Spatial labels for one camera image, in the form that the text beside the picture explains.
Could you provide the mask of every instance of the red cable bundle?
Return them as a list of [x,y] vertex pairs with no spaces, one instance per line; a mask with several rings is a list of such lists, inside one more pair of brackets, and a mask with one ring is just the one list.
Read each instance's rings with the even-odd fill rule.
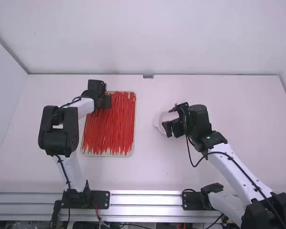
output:
[[135,93],[110,93],[111,109],[88,114],[83,135],[84,153],[127,155],[133,148]]

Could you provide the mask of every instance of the black cable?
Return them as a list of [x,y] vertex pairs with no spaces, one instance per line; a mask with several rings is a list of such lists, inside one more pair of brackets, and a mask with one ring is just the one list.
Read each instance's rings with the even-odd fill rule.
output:
[[[67,180],[67,184],[68,184],[68,188],[69,188],[69,191],[68,191],[68,199],[70,200],[71,185],[70,185],[70,181],[69,181],[68,175],[67,175],[67,173],[66,173],[65,167],[63,166],[63,163],[62,163],[61,157],[60,157],[60,156],[58,156],[58,155],[55,155],[55,156],[57,156],[57,158],[58,158],[58,162],[59,162],[59,163],[60,163],[60,165],[61,165],[62,172],[63,172],[63,174],[65,175],[65,178],[66,178],[66,180]],[[68,206],[69,206],[69,207],[68,207],[68,220],[67,220],[67,226],[68,226],[69,221],[70,221],[70,203],[68,203]]]
[[143,227],[137,224],[133,224],[133,223],[126,223],[126,224],[122,224],[122,223],[114,223],[116,225],[123,225],[124,226],[135,226],[135,227],[139,227],[139,228],[143,228],[143,229],[151,229],[151,228],[147,228],[147,227]]
[[218,220],[219,220],[222,216],[224,216],[224,214],[221,214],[221,215],[217,218],[217,220],[214,221],[214,223],[212,223],[209,227],[207,227],[207,228],[205,228],[205,229],[209,229],[209,228],[211,228],[212,226],[214,226],[214,224],[217,223]]
[[183,190],[182,192],[185,192],[185,191],[196,192],[194,189],[191,189],[191,188],[186,188],[186,189],[185,189],[185,190]]
[[127,222],[125,222],[125,223],[124,223],[122,226],[120,226],[119,228],[113,228],[113,227],[111,227],[110,224],[109,224],[109,225],[110,225],[110,228],[111,228],[111,229],[122,229],[126,224],[127,224]]
[[286,225],[284,223],[284,221],[282,220],[282,218],[280,217],[280,215],[278,214],[278,212],[276,211],[276,209],[274,208],[274,206],[272,205],[272,203],[268,200],[268,198],[266,197],[266,195],[262,192],[261,188],[259,186],[257,186],[257,184],[251,179],[251,177],[243,170],[243,168],[241,168],[241,166],[236,162],[234,161],[234,159],[223,153],[223,152],[211,152],[211,153],[207,153],[205,156],[203,156],[202,158],[199,159],[199,161],[196,163],[196,165],[194,165],[192,163],[192,159],[191,159],[191,154],[190,154],[190,147],[189,147],[189,143],[188,143],[188,135],[186,133],[186,130],[187,130],[187,123],[186,123],[186,115],[185,115],[185,112],[183,110],[183,108],[181,107],[180,108],[181,111],[183,112],[184,116],[183,116],[183,123],[184,123],[184,135],[185,135],[185,138],[186,138],[186,145],[187,145],[187,150],[188,150],[188,154],[189,154],[189,158],[190,158],[190,162],[191,162],[191,165],[193,167],[197,167],[199,165],[199,163],[204,159],[205,156],[208,156],[208,155],[211,155],[211,154],[222,154],[222,155],[225,155],[226,157],[228,157],[228,160],[231,160],[241,171],[242,173],[245,175],[245,177],[252,183],[252,185],[255,187],[255,190],[258,191],[262,197],[265,199],[265,201],[267,202],[267,204],[269,205],[269,207],[271,208],[271,210],[273,211],[273,214],[275,215],[275,217],[278,219],[278,221],[282,224],[283,228],[286,229]]

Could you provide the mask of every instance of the aluminum rail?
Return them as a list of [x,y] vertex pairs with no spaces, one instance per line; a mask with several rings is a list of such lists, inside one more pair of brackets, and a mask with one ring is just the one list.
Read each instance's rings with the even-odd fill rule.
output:
[[[184,211],[181,191],[110,191],[110,207],[99,210],[103,220],[115,222],[212,223],[219,211]],[[0,193],[0,220],[50,221],[54,202],[62,193]],[[60,211],[66,221],[68,210]],[[71,209],[70,222],[98,221],[93,209]]]

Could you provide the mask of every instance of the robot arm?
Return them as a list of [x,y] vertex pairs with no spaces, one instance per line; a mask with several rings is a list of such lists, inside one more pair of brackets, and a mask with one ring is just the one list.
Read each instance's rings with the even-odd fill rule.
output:
[[96,110],[110,108],[111,97],[105,94],[106,84],[89,80],[88,89],[81,96],[61,107],[45,106],[41,118],[38,144],[58,165],[65,181],[65,191],[84,192],[88,184],[84,179],[76,153],[79,144],[78,120]]
[[223,191],[218,183],[214,190],[210,188],[213,185],[206,186],[202,188],[202,195],[207,195],[209,204],[241,229],[286,229],[286,193],[273,192],[242,163],[224,136],[212,130],[206,107],[182,103],[169,112],[174,111],[179,118],[162,122],[167,137],[185,135],[187,141],[224,175],[238,196]]

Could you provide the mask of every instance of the white tabletop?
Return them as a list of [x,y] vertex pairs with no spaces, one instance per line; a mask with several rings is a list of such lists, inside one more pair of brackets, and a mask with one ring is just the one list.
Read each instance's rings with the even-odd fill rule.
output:
[[[184,137],[167,138],[153,127],[157,112],[187,100],[207,106],[213,129],[260,180],[286,191],[286,94],[277,76],[241,75],[31,75],[1,147],[0,191],[62,191],[54,161],[37,144],[41,114],[46,105],[80,95],[88,79],[137,96],[133,155],[82,156],[77,150],[91,189],[182,190],[214,182],[229,188],[209,162],[191,167]],[[194,162],[201,157],[191,152]]]

